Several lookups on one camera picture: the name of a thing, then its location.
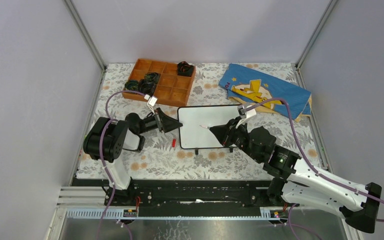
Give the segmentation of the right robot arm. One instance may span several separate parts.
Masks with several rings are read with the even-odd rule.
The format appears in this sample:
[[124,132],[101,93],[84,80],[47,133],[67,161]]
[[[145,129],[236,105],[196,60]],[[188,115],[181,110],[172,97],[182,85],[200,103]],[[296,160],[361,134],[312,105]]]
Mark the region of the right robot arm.
[[239,119],[211,126],[208,130],[224,147],[235,145],[262,168],[273,180],[267,201],[273,206],[283,202],[318,208],[336,215],[364,233],[375,231],[382,188],[346,180],[319,167],[310,167],[299,154],[276,143],[276,137],[264,127],[248,131]]

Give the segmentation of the white whiteboard black frame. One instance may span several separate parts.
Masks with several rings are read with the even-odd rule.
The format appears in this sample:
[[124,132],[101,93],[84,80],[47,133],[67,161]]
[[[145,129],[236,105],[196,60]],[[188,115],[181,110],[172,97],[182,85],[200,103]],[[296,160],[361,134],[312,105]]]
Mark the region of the white whiteboard black frame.
[[179,131],[179,146],[184,150],[223,149],[210,127],[225,125],[239,116],[238,105],[184,106],[177,109],[177,118],[182,127]]

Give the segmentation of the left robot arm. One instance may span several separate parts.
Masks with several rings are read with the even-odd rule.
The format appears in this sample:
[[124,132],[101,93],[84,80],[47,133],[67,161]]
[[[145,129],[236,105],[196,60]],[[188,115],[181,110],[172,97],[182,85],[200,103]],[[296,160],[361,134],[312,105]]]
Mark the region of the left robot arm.
[[100,164],[108,178],[109,186],[116,189],[116,199],[124,206],[132,204],[135,192],[129,188],[132,177],[121,159],[123,150],[140,152],[144,148],[142,134],[158,130],[169,133],[183,124],[157,108],[144,118],[129,113],[124,120],[99,117],[83,141],[83,152]]

